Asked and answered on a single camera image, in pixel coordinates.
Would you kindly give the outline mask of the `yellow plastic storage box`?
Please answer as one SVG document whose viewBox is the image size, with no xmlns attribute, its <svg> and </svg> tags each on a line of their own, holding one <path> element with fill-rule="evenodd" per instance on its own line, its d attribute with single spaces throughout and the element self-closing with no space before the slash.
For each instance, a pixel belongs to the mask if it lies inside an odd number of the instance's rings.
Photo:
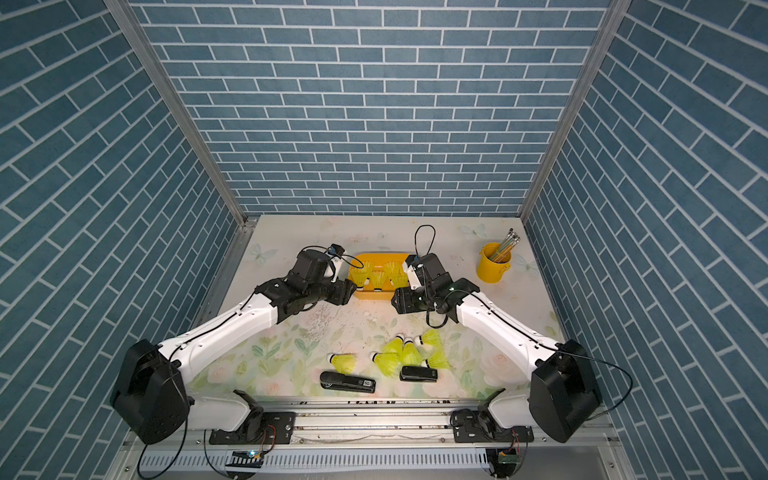
<svg viewBox="0 0 768 480">
<path fill-rule="evenodd" d="M 349 268 L 347 278 L 356 287 L 354 295 L 360 300 L 390 301 L 399 288 L 411 284 L 405 271 L 409 254 L 397 252 L 361 253 Z"/>
</svg>

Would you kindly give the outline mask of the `yellow shuttlecock small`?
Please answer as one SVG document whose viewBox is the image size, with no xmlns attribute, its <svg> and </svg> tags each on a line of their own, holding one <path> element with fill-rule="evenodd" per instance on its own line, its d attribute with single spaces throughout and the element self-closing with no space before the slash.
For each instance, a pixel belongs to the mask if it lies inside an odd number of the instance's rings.
<svg viewBox="0 0 768 480">
<path fill-rule="evenodd" d="M 401 355 L 404 347 L 404 343 L 405 343 L 405 337 L 403 335 L 398 334 L 382 347 L 381 352 Z"/>
</svg>

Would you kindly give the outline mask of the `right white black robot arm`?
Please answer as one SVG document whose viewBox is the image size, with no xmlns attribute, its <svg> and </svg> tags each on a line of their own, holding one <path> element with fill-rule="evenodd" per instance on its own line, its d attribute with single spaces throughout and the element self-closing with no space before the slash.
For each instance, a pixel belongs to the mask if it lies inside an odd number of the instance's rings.
<svg viewBox="0 0 768 480">
<path fill-rule="evenodd" d="M 602 393 L 593 366 L 600 364 L 626 376 L 626 400 L 634 377 L 626 369 L 592 357 L 575 340 L 559 342 L 526 326 L 492 301 L 466 278 L 454 280 L 432 253 L 409 255 L 401 264 L 408 285 L 397 287 L 391 300 L 397 313 L 438 313 L 482 336 L 526 374 L 531 419 L 549 438 L 567 442 L 586 422 L 602 412 Z"/>
</svg>

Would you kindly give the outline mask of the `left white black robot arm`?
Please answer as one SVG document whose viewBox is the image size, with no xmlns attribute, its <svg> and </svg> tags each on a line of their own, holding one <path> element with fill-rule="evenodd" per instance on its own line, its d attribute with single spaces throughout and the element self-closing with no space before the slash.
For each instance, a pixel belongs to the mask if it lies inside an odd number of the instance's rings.
<svg viewBox="0 0 768 480">
<path fill-rule="evenodd" d="M 306 247 L 285 276 L 258 285 L 219 316 L 157 344 L 136 342 L 123 358 L 112 408 L 146 445 L 167 439 L 180 427 L 218 430 L 235 443 L 258 440 L 263 409 L 253 397 L 234 390 L 223 398 L 195 398 L 188 386 L 244 340 L 320 302 L 347 304 L 356 286 L 340 276 L 344 256 L 337 244 Z"/>
</svg>

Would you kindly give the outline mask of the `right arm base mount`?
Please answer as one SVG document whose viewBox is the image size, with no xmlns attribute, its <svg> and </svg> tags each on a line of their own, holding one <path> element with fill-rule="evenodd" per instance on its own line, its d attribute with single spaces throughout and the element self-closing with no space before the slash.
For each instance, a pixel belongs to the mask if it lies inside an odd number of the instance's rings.
<svg viewBox="0 0 768 480">
<path fill-rule="evenodd" d="M 491 413 L 491 404 L 494 402 L 507 405 L 520 401 L 524 404 L 527 403 L 527 398 L 524 394 L 514 394 L 507 389 L 500 389 L 494 392 L 475 410 L 469 408 L 454 410 L 449 417 L 449 425 L 453 432 L 454 441 L 456 443 L 479 443 L 481 441 L 495 443 L 532 442 L 534 440 L 534 433 L 530 418 L 523 417 L 523 420 L 530 421 L 523 425 L 503 426 L 496 421 Z"/>
</svg>

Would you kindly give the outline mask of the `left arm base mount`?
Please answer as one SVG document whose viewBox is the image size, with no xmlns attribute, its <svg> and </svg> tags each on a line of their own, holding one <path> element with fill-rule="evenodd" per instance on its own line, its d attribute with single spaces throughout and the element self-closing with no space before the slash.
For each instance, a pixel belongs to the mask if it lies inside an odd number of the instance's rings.
<svg viewBox="0 0 768 480">
<path fill-rule="evenodd" d="M 243 390 L 233 393 L 248 406 L 248 415 L 235 430 L 214 429 L 209 437 L 212 445 L 252 445 L 257 442 L 269 442 L 275 445 L 287 445 L 293 434 L 295 412 L 265 412 L 264 408 Z"/>
</svg>

